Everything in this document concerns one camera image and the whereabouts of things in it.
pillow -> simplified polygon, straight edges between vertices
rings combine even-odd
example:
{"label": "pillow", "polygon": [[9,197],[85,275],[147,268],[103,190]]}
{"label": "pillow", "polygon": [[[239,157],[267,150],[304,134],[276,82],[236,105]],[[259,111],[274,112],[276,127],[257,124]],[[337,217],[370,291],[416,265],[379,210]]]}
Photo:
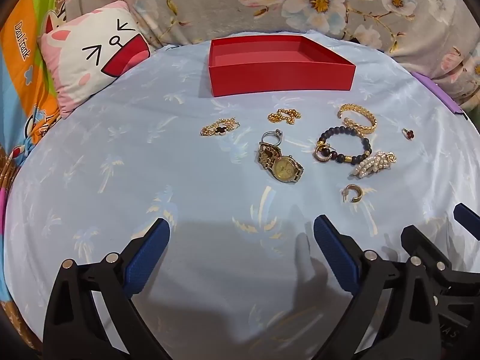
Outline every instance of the pillow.
{"label": "pillow", "polygon": [[77,17],[42,35],[39,42],[63,118],[150,57],[148,44],[124,1]]}

watch face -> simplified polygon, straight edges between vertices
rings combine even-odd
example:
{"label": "watch face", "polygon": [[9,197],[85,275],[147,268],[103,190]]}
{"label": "watch face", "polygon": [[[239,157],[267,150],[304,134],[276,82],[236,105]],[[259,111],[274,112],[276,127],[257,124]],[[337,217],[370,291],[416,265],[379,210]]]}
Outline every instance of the watch face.
{"label": "watch face", "polygon": [[280,157],[273,165],[273,173],[280,181],[291,181],[295,178],[297,171],[287,157]]}

red cardboard tray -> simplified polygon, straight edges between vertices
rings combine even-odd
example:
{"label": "red cardboard tray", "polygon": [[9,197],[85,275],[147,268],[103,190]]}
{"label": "red cardboard tray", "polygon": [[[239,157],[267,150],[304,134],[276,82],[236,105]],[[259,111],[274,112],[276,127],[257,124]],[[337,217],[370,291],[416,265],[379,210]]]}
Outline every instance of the red cardboard tray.
{"label": "red cardboard tray", "polygon": [[269,91],[349,91],[355,65],[301,35],[253,35],[213,39],[208,70],[217,97]]}

blue gripper pad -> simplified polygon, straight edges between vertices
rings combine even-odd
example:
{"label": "blue gripper pad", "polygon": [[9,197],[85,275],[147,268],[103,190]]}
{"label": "blue gripper pad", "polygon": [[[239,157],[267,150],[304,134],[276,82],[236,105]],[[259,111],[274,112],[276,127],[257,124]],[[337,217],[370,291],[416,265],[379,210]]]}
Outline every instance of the blue gripper pad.
{"label": "blue gripper pad", "polygon": [[129,299],[133,294],[138,294],[143,290],[155,265],[169,244],[169,223],[166,220],[155,222],[154,228],[150,228],[143,237],[148,238],[143,240],[143,245],[125,269],[123,292]]}
{"label": "blue gripper pad", "polygon": [[453,210],[453,218],[480,241],[480,216],[475,214],[465,204],[460,203]]}
{"label": "blue gripper pad", "polygon": [[339,240],[339,232],[325,215],[315,219],[313,235],[340,287],[355,295],[360,287],[358,266]]}

blue bedsheet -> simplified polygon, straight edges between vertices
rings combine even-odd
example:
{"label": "blue bedsheet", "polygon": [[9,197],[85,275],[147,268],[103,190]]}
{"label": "blue bedsheet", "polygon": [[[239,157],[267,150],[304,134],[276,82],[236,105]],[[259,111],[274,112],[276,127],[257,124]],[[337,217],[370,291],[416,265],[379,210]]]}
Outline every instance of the blue bedsheet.
{"label": "blue bedsheet", "polygon": [[[320,214],[383,257],[406,258],[399,235],[414,224],[456,268],[480,268],[479,242],[453,220],[459,202],[480,212],[475,127],[387,55],[307,36],[357,65],[351,91],[213,98],[205,42],[157,52],[52,128],[20,170],[6,216],[7,284],[36,334],[64,259],[97,262],[157,217],[170,224],[170,244],[133,301],[176,360],[309,359],[318,350],[350,300],[314,241]],[[351,166],[311,154],[323,131],[341,125],[344,103],[376,115],[373,150],[398,159],[354,181],[364,191],[357,204],[340,193]],[[302,117],[274,125],[267,116],[278,108]],[[232,116],[237,130],[199,135]],[[284,133],[282,153],[305,169],[297,184],[275,180],[256,161],[260,138],[275,128]],[[344,154],[362,152],[356,137],[329,141]],[[101,317],[122,347],[104,306]]]}

